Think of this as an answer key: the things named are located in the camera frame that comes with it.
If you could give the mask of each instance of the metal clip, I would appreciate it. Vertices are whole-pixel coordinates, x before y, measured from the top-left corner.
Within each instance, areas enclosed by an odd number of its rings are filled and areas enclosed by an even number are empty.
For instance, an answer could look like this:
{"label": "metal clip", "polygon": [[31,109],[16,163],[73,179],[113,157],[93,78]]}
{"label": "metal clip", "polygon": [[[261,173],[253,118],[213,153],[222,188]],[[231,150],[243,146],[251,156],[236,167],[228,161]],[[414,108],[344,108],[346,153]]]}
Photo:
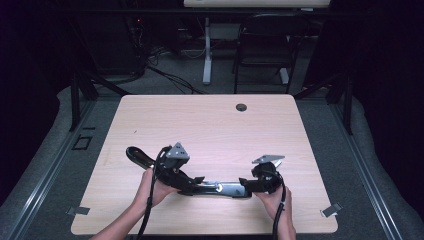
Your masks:
{"label": "metal clip", "polygon": [[261,163],[267,163],[267,162],[272,162],[275,160],[280,160],[279,163],[281,163],[281,160],[284,159],[285,156],[283,155],[263,155],[262,157],[255,159],[254,161],[252,161],[252,164],[261,164]]}

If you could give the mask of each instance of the table leg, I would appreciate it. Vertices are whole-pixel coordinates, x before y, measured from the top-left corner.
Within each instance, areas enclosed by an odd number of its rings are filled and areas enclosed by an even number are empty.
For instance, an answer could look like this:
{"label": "table leg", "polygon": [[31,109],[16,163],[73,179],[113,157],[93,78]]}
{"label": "table leg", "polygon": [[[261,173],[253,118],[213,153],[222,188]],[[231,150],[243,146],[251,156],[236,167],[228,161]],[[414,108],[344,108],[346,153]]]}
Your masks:
{"label": "table leg", "polygon": [[203,70],[203,84],[209,85],[211,83],[212,71],[212,57],[211,57],[211,37],[210,37],[210,24],[209,18],[205,19],[205,67]]}

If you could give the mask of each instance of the table top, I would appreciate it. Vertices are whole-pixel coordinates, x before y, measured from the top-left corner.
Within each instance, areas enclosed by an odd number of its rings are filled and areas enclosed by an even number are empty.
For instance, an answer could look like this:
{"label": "table top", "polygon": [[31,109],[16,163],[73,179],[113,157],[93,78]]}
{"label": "table top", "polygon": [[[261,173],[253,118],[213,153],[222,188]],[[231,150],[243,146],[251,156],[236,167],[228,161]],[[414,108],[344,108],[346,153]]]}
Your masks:
{"label": "table top", "polygon": [[[245,104],[238,111],[237,104]],[[290,95],[129,95],[122,98],[98,157],[74,234],[95,234],[131,203],[144,169],[125,154],[129,146],[153,159],[162,147],[181,142],[190,154],[183,170],[190,177],[238,182],[252,179],[251,161],[284,155],[277,168],[293,196],[298,233],[332,233],[331,204],[296,103]],[[130,233],[137,234],[141,221]],[[152,209],[145,234],[269,234],[272,220],[260,200],[169,195]]]}
{"label": "table top", "polygon": [[185,7],[327,8],[330,0],[184,0]]}

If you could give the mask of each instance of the wrist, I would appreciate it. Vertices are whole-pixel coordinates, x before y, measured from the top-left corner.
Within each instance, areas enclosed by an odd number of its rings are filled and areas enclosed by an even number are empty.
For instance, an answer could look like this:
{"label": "wrist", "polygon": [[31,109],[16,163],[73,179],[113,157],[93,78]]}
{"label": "wrist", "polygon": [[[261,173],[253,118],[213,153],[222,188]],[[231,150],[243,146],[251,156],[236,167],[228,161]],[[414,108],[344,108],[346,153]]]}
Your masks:
{"label": "wrist", "polygon": [[144,216],[144,214],[146,212],[146,206],[147,206],[146,202],[133,202],[128,207],[128,211],[131,214],[134,214],[135,217],[140,219]]}
{"label": "wrist", "polygon": [[291,219],[281,217],[278,222],[278,239],[279,240],[292,240],[296,239],[296,229],[293,226]]}

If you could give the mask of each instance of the dark background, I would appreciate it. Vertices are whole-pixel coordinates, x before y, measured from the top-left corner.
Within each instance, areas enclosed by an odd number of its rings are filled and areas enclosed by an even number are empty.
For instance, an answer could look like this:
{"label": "dark background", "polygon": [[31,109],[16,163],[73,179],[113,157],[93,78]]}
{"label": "dark background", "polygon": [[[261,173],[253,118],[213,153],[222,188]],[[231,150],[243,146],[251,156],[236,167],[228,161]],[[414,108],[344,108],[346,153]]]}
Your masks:
{"label": "dark background", "polygon": [[[35,2],[5,1],[0,9],[1,203],[52,126],[59,109],[56,94],[69,86],[74,74]],[[419,1],[400,0],[333,1],[331,7],[354,11],[371,6],[377,14],[365,24],[323,25],[305,84],[354,63],[354,95],[364,106],[378,158],[402,196],[423,217],[424,8]],[[69,40],[84,67],[98,70],[86,46],[76,38]],[[114,56],[128,55],[128,67],[134,67],[132,49],[121,53]]]}

